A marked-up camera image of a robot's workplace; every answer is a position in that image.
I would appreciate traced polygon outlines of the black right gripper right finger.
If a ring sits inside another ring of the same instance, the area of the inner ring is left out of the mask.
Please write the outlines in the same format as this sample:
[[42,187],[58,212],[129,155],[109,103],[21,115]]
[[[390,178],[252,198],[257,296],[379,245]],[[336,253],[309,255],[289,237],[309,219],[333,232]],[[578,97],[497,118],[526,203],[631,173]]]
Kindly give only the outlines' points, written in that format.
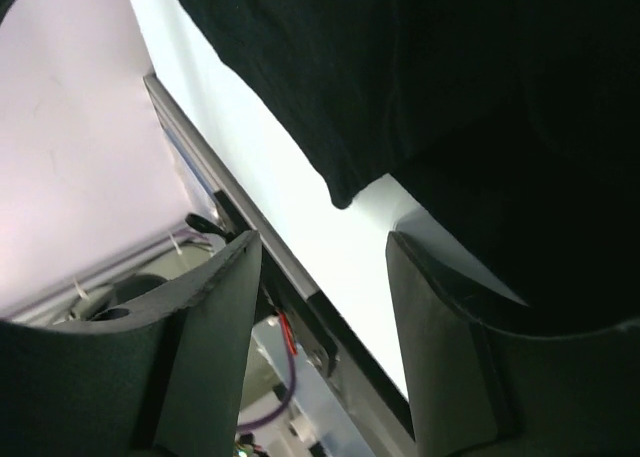
[[639,323],[527,309],[387,238],[389,285],[422,456],[635,456]]

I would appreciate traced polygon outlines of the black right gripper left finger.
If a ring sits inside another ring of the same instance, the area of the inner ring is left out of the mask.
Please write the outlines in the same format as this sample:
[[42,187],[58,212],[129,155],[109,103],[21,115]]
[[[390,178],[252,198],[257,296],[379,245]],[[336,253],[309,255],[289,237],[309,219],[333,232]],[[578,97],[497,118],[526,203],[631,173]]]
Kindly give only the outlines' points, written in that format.
[[247,231],[92,321],[1,325],[5,456],[229,456],[260,278]]

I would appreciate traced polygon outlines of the black t shirt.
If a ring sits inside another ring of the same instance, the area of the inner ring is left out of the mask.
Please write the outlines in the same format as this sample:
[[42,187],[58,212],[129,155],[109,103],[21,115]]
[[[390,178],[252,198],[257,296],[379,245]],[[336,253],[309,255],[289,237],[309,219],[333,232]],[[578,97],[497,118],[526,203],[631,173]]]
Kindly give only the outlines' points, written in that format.
[[535,314],[639,313],[639,0],[178,0],[348,207],[393,176]]

